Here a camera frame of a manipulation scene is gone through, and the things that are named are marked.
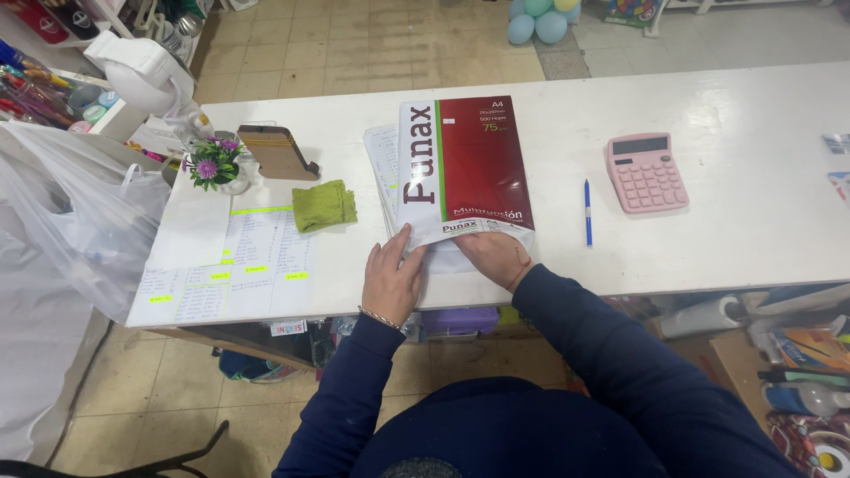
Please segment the person's right hand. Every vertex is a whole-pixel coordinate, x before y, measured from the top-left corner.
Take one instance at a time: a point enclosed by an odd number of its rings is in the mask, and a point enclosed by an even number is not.
[[[474,232],[451,240],[480,273],[510,293],[534,267],[525,247],[503,232]]]

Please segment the cardboard box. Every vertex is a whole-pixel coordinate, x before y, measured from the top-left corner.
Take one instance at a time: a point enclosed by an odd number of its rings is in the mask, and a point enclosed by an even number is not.
[[[667,345],[702,369],[712,382],[735,393],[770,435],[766,416],[773,409],[762,399],[762,381],[758,378],[759,372],[770,370],[770,362],[750,342],[745,330],[688,337]]]

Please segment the colored pen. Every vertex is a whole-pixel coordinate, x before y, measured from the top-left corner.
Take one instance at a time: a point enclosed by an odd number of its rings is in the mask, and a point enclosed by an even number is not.
[[[587,247],[593,249],[593,234],[590,229],[590,183],[585,179],[585,221],[587,222]]]

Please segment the light blue balloon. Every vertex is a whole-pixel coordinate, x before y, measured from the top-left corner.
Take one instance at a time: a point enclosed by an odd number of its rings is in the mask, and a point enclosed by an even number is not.
[[[554,0],[525,0],[525,13],[533,17],[538,17],[552,6]]]
[[[567,19],[558,12],[546,12],[535,20],[535,31],[544,43],[557,43],[567,34]]]
[[[507,17],[511,20],[525,13],[525,0],[513,0],[507,8]]]
[[[561,10],[555,9],[556,12],[560,13],[567,19],[567,23],[572,23],[579,19],[579,15],[581,15],[581,3],[577,3],[572,9],[569,9],[565,12]]]
[[[531,15],[518,15],[507,24],[507,40],[514,45],[528,42],[534,33],[534,27],[535,22]]]

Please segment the person's left hand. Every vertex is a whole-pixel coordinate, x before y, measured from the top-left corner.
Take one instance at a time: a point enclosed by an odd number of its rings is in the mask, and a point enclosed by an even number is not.
[[[383,248],[375,244],[366,262],[362,307],[400,326],[413,312],[422,285],[422,257],[428,246],[420,246],[399,267],[401,254],[411,236],[411,225],[405,224]]]

